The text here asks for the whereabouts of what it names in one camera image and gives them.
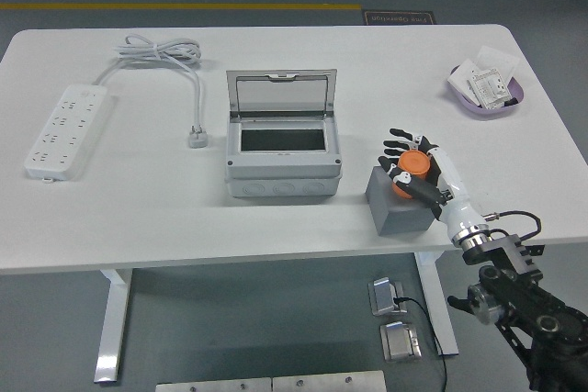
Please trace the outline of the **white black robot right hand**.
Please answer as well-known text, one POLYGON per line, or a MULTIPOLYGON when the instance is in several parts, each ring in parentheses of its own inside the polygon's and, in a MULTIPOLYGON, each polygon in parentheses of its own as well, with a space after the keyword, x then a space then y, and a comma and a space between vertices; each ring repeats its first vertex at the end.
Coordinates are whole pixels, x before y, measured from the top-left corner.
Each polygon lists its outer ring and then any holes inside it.
POLYGON ((471 205, 468 190, 447 153, 421 134, 391 129, 385 140, 379 164, 394 185, 404 193, 425 203, 435 218, 447 225, 447 236, 454 245, 468 235, 487 231, 485 219, 471 205), (420 152, 430 163, 425 178, 401 164, 404 153, 420 152))

